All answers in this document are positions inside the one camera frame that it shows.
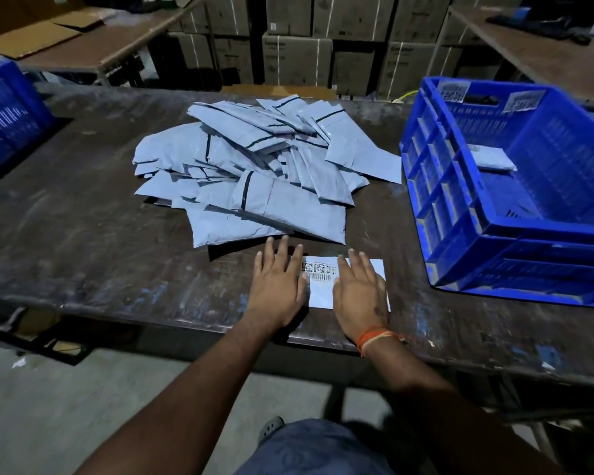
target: desk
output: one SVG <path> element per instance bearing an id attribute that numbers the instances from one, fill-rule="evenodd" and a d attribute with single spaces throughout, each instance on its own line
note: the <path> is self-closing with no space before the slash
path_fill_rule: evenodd
<path id="1" fill-rule="evenodd" d="M 44 85 L 71 121 L 0 180 L 0 301 L 84 317 L 221 334 L 243 314 L 263 240 L 192 248 L 184 211 L 143 203 L 132 157 L 196 101 L 253 98 Z M 410 106 L 341 101 L 396 153 Z M 430 287 L 406 185 L 373 180 L 348 210 L 347 241 L 384 260 L 391 325 L 428 362 L 594 385 L 594 310 Z M 346 247 L 313 238 L 308 255 Z M 288 343 L 356 356 L 330 310 L 311 309 Z"/>
<path id="2" fill-rule="evenodd" d="M 594 39 L 585 47 L 486 22 L 499 13 L 498 8 L 449 7 L 449 16 L 459 19 L 535 83 L 556 85 L 579 103 L 594 106 Z"/>
<path id="3" fill-rule="evenodd" d="M 21 70 L 95 73 L 109 85 L 106 70 L 144 47 L 156 36 L 205 0 L 193 0 L 184 8 L 159 10 L 146 15 L 121 15 L 102 26 L 17 62 Z"/>

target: concrete floor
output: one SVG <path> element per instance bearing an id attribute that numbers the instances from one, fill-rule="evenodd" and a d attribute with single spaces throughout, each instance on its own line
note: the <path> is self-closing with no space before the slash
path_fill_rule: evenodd
<path id="1" fill-rule="evenodd" d="M 70 367 L 35 355 L 20 359 L 0 348 L 0 475 L 70 475 L 186 366 L 97 350 Z M 276 415 L 287 423 L 320 417 L 330 391 L 326 384 L 252 374 L 205 474 L 231 475 Z M 380 426 L 388 413 L 378 393 L 346 392 L 344 420 Z"/>

